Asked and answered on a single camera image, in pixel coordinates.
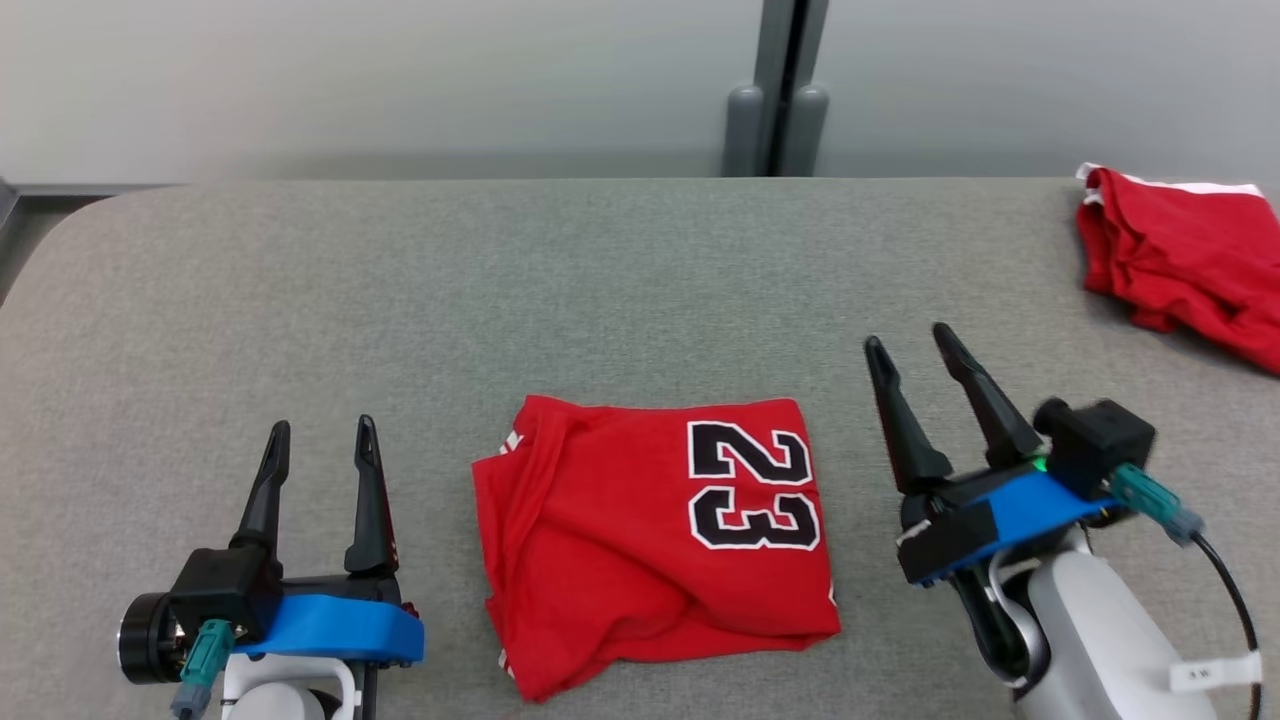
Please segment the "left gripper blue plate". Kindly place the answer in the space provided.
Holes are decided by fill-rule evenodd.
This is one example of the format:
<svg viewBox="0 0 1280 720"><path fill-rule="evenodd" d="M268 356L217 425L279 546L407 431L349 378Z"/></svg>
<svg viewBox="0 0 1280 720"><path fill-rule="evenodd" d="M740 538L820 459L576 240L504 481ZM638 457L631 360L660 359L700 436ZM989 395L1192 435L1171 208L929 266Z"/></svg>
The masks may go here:
<svg viewBox="0 0 1280 720"><path fill-rule="evenodd" d="M232 548L275 551L282 488L291 465L291 424L270 430ZM358 492L346 571L353 577L284 580L284 597L265 639L236 647L250 656L339 659L378 666L411 666L425 660L426 632L403 601L385 468L375 421L358 418L355 466Z"/></svg>

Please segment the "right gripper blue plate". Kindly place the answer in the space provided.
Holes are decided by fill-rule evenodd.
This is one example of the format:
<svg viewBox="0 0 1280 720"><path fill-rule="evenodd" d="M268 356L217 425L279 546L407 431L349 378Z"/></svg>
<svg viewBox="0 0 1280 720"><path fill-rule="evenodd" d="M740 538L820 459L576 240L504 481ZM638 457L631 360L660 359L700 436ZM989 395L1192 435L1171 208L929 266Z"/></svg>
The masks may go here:
<svg viewBox="0 0 1280 720"><path fill-rule="evenodd" d="M937 322L932 333L943 364L972 406L986 439L988 466L1014 468L1037 456L1041 436L951 325ZM901 375L878 337L865 338L865 359L899 493L924 495L945 484L952 465L922 429L902 393ZM899 565L908 583L928 585L1115 509L1116 500L1108 495L1085 500L1050 474L1028 470L956 507L932 509L899 537Z"/></svg>

